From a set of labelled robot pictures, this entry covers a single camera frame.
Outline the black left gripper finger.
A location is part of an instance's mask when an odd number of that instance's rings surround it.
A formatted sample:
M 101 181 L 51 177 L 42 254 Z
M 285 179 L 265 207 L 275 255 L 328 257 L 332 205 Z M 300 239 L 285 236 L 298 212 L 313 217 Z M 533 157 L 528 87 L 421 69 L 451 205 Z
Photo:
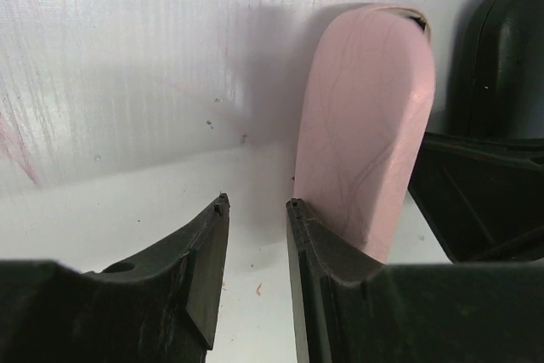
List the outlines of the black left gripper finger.
M 286 205 L 301 362 L 540 362 L 543 268 L 377 262 Z
M 2 361 L 203 362 L 218 323 L 229 213 L 222 194 L 99 273 L 2 262 Z

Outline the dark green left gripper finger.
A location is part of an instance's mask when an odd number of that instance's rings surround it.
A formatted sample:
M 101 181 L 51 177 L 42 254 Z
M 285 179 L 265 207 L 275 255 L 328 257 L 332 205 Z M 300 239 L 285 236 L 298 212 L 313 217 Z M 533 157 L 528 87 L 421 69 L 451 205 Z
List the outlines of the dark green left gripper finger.
M 453 263 L 543 258 L 542 139 L 425 133 L 409 192 Z

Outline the black glasses case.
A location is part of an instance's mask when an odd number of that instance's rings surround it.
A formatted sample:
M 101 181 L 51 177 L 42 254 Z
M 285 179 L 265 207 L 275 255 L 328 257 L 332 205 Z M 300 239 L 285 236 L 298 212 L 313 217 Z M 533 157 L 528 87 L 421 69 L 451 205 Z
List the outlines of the black glasses case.
M 481 0 L 462 22 L 448 87 L 449 133 L 543 136 L 543 0 Z

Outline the pink glasses case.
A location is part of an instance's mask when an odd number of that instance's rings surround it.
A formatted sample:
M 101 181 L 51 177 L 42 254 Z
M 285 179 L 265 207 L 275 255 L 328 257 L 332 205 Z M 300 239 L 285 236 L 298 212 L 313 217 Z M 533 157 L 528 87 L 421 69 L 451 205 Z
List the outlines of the pink glasses case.
M 394 241 L 435 83 L 428 20 L 399 4 L 340 14 L 314 53 L 293 195 L 378 262 Z

